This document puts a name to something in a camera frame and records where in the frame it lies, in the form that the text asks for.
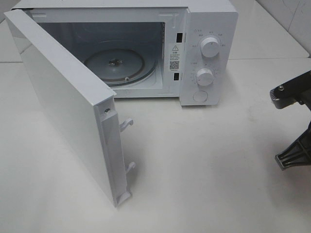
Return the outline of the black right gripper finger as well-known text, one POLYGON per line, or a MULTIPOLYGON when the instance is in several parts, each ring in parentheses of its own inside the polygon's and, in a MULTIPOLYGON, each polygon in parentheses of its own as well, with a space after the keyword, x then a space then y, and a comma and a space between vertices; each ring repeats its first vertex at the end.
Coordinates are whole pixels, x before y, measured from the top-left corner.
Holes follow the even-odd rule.
POLYGON ((310 166, 311 124, 288 148, 277 154, 275 160, 281 170, 294 166, 310 166))

